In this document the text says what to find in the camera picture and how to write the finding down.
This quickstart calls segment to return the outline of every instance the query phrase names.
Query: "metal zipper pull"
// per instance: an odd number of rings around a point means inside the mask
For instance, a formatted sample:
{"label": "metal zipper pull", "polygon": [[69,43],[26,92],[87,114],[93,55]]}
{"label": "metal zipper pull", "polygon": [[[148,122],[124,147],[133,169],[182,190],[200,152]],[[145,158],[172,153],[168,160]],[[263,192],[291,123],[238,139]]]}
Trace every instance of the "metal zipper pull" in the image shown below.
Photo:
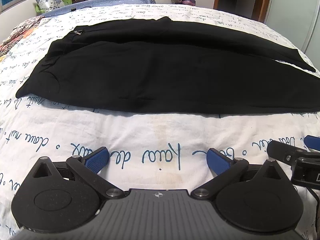
{"label": "metal zipper pull", "polygon": [[81,35],[81,33],[82,33],[82,30],[79,30],[79,31],[74,31],[74,33],[76,33],[76,34],[79,34],[79,35]]}

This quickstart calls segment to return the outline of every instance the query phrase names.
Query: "black clothing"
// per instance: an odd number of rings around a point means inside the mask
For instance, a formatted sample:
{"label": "black clothing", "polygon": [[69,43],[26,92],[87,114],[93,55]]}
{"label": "black clothing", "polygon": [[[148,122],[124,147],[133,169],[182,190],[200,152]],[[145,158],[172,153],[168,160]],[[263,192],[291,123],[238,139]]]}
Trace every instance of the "black clothing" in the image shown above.
{"label": "black clothing", "polygon": [[320,78],[275,60],[315,71],[296,49],[228,28],[108,21],[52,42],[16,97],[136,113],[319,111]]}

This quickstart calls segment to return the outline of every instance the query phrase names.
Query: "blue gripper pad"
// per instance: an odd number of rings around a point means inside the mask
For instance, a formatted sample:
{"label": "blue gripper pad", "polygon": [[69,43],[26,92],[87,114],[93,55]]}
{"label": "blue gripper pad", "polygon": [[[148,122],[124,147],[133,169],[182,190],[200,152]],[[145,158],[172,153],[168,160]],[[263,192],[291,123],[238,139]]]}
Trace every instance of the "blue gripper pad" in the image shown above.
{"label": "blue gripper pad", "polygon": [[207,165],[217,175],[225,172],[232,164],[233,160],[214,148],[210,148],[207,152]]}
{"label": "blue gripper pad", "polygon": [[304,138],[303,142],[308,148],[320,151],[320,138],[319,137],[307,135]]}
{"label": "blue gripper pad", "polygon": [[106,147],[100,147],[81,159],[81,163],[94,173],[98,173],[109,162],[110,155]]}

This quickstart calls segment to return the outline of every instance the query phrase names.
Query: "gray gripper plate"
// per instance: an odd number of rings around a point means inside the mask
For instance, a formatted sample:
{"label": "gray gripper plate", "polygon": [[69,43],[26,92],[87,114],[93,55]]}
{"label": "gray gripper plate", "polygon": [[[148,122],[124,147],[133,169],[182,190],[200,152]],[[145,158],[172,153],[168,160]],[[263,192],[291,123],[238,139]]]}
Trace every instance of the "gray gripper plate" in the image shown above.
{"label": "gray gripper plate", "polygon": [[298,240],[295,231],[252,235],[226,223],[209,201],[192,199],[186,190],[142,190],[108,200],[87,224],[59,234],[24,229],[14,240]]}

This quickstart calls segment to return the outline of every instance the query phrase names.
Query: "white bedsheet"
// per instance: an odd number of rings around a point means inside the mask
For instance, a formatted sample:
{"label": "white bedsheet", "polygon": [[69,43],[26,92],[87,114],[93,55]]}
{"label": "white bedsheet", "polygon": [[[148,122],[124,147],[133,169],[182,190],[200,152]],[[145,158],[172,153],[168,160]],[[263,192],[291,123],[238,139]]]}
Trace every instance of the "white bedsheet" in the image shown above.
{"label": "white bedsheet", "polygon": [[[16,91],[47,53],[51,42],[64,37],[77,25],[163,16],[176,21],[237,29],[295,48],[262,23],[184,5],[96,7],[77,10],[50,21],[43,19],[39,28],[16,45],[0,63],[1,240],[19,231],[10,210],[11,200],[41,156],[49,156],[52,161],[65,161],[72,154],[86,155],[106,146],[112,155],[111,161],[100,175],[121,189],[186,188],[191,191],[213,178],[204,153],[210,147],[230,158],[241,156],[250,163],[262,164],[268,157],[266,147],[270,139],[303,148],[306,135],[320,136],[318,113],[256,116],[131,114],[73,107],[33,95],[15,98]],[[300,54],[312,65],[302,52]],[[165,57],[165,53],[159,53],[159,57]],[[313,75],[320,76],[318,71]],[[90,81],[79,80],[78,85],[90,86]],[[281,166],[290,177],[290,168],[285,164]],[[305,188],[297,187],[297,190],[305,207],[297,231],[305,239],[316,239],[316,200]]]}

